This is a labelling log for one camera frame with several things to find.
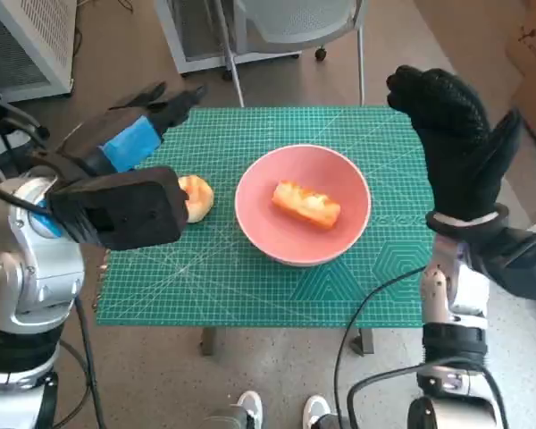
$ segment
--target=chair leg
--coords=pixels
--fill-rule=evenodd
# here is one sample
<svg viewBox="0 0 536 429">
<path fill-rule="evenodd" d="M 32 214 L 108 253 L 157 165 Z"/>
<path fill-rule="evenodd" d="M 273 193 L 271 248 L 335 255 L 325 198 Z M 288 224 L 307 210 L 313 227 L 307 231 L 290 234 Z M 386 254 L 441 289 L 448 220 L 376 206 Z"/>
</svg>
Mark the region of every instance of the chair leg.
<svg viewBox="0 0 536 429">
<path fill-rule="evenodd" d="M 364 105 L 365 82 L 364 82 L 364 26 L 357 29 L 357 68 L 359 69 L 359 104 Z"/>
<path fill-rule="evenodd" d="M 216 12 L 218 14 L 218 22 L 221 27 L 222 33 L 222 44 L 224 47 L 224 57 L 226 58 L 226 66 L 232 72 L 232 83 L 236 89 L 236 93 L 239 96 L 240 107 L 244 107 L 244 98 L 242 97 L 242 89 L 240 88 L 240 79 L 239 73 L 236 69 L 236 64 L 234 63 L 234 54 L 230 50 L 230 37 L 229 37 L 229 28 L 226 24 L 226 17 L 224 16 L 224 10 L 222 9 L 221 0 L 214 0 L 216 5 Z"/>
</svg>

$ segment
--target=blue tape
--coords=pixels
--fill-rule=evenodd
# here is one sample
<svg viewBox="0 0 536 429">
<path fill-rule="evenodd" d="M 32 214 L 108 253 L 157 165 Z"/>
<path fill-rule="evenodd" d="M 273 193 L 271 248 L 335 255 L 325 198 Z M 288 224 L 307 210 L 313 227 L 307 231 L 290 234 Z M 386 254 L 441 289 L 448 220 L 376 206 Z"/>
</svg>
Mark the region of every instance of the blue tape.
<svg viewBox="0 0 536 429">
<path fill-rule="evenodd" d="M 101 146 L 117 172 L 128 172 L 150 156 L 161 144 L 151 122 L 141 116 L 125 130 Z"/>
<path fill-rule="evenodd" d="M 46 201 L 42 199 L 38 203 L 38 206 L 46 208 Z M 43 214 L 35 213 L 32 213 L 31 216 L 38 222 L 40 222 L 42 225 L 44 225 L 44 227 L 48 231 L 52 232 L 55 237 L 62 237 L 62 228 L 60 228 L 60 226 L 56 222 L 54 222 L 49 216 L 44 216 Z"/>
</svg>

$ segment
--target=pink bowl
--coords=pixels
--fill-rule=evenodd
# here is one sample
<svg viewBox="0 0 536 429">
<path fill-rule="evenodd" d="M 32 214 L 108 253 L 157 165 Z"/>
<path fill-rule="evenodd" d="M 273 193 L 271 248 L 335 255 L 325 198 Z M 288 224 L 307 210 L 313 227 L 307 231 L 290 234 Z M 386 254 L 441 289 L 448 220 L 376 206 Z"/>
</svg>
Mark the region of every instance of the pink bowl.
<svg viewBox="0 0 536 429">
<path fill-rule="evenodd" d="M 327 194 L 341 205 L 334 227 L 321 230 L 274 206 L 279 181 Z M 254 162 L 240 179 L 236 217 L 248 239 L 287 265 L 312 266 L 338 257 L 359 239 L 371 213 L 364 176 L 343 155 L 326 147 L 296 145 L 276 149 Z"/>
</svg>

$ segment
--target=vent grille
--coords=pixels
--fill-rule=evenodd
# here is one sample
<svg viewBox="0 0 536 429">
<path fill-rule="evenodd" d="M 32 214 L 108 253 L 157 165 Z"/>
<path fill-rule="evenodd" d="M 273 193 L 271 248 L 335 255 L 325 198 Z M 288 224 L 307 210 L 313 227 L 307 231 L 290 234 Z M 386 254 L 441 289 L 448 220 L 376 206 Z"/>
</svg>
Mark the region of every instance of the vent grille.
<svg viewBox="0 0 536 429">
<path fill-rule="evenodd" d="M 0 88 L 47 83 L 40 69 L 0 22 Z"/>
<path fill-rule="evenodd" d="M 64 0 L 21 0 L 21 9 L 65 68 L 68 61 L 67 54 L 71 52 L 68 49 L 70 43 L 68 5 Z"/>
</svg>

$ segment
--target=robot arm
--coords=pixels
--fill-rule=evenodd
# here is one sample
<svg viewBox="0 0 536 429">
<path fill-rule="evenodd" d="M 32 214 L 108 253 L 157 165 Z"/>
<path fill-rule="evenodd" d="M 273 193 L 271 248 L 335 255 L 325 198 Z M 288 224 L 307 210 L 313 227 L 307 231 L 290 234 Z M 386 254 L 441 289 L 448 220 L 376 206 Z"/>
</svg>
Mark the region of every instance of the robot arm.
<svg viewBox="0 0 536 429">
<path fill-rule="evenodd" d="M 0 184 L 39 207 L 34 213 L 0 198 L 0 427 L 53 424 L 53 365 L 84 279 L 80 243 L 153 246 L 177 240 L 186 224 L 174 171 L 131 168 L 188 118 L 204 90 L 162 102 L 159 95 L 146 92 L 83 123 L 56 150 L 36 151 L 29 172 Z"/>
<path fill-rule="evenodd" d="M 435 236 L 421 278 L 425 363 L 467 358 L 476 365 L 427 366 L 424 396 L 409 409 L 408 427 L 506 427 L 479 370 L 487 354 L 487 307 L 494 282 L 536 299 L 536 234 L 507 227 L 496 204 L 515 155 L 520 118 L 512 111 L 490 129 L 479 98 L 438 69 L 402 66 L 389 76 L 391 107 L 407 114 L 424 149 L 435 210 Z"/>
</svg>

